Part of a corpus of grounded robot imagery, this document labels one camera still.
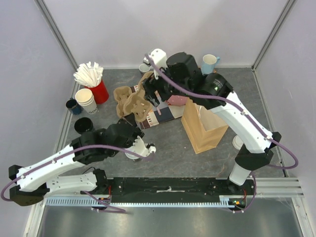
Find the cardboard cup carrier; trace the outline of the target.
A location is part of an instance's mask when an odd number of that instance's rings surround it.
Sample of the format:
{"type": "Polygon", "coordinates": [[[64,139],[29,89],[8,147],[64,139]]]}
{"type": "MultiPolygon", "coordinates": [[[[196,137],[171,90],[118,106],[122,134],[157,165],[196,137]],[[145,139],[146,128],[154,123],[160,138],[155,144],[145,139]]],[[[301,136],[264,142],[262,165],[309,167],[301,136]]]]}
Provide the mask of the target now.
{"type": "Polygon", "coordinates": [[[123,106],[124,106],[126,100],[130,97],[130,95],[132,93],[133,93],[132,89],[129,86],[117,87],[114,90],[114,92],[113,92],[114,99],[118,103],[116,106],[116,112],[117,112],[117,116],[119,118],[127,116],[129,114],[132,114],[132,112],[125,113],[123,110],[123,106]]]}
{"type": "Polygon", "coordinates": [[[138,90],[133,92],[123,105],[124,115],[134,114],[137,122],[143,122],[150,110],[152,105],[149,101],[145,100],[145,89],[142,82],[145,79],[150,79],[154,74],[153,71],[149,71],[143,74],[142,78],[138,83],[138,90]]]}

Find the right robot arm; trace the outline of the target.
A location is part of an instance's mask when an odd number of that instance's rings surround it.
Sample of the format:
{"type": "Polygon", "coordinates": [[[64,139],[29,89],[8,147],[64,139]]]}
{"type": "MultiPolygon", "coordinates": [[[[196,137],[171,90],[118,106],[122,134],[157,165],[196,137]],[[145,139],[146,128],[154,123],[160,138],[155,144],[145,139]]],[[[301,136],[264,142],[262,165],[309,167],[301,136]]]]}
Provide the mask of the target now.
{"type": "Polygon", "coordinates": [[[155,49],[145,55],[143,62],[154,69],[154,74],[142,82],[145,99],[157,107],[172,95],[189,97],[220,117],[243,142],[235,158],[234,167],[226,182],[227,191],[238,194],[251,171],[270,164],[278,132],[265,129],[240,101],[231,84],[218,73],[203,74],[194,57],[185,52],[170,57],[155,49]]]}

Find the brown paper bag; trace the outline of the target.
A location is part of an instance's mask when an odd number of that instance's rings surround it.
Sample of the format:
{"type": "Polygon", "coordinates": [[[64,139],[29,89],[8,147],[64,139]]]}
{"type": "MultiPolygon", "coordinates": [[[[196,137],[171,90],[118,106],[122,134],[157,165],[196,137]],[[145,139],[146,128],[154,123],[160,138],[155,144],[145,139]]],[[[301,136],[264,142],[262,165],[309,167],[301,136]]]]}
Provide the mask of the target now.
{"type": "Polygon", "coordinates": [[[190,99],[181,122],[196,154],[216,148],[228,129],[220,117],[190,99]]]}

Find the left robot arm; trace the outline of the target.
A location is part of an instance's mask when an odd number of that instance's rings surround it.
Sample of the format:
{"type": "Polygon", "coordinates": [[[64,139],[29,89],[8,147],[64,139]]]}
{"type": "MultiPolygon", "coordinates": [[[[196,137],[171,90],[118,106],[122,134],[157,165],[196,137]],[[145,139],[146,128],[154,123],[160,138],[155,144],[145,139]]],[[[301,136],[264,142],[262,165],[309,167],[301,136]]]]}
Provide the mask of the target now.
{"type": "Polygon", "coordinates": [[[63,176],[63,173],[124,152],[130,159],[147,157],[155,147],[144,143],[144,133],[125,119],[108,128],[83,133],[58,153],[29,166],[8,169],[11,182],[7,201],[29,206],[53,194],[104,194],[109,190],[105,171],[63,176]]]}

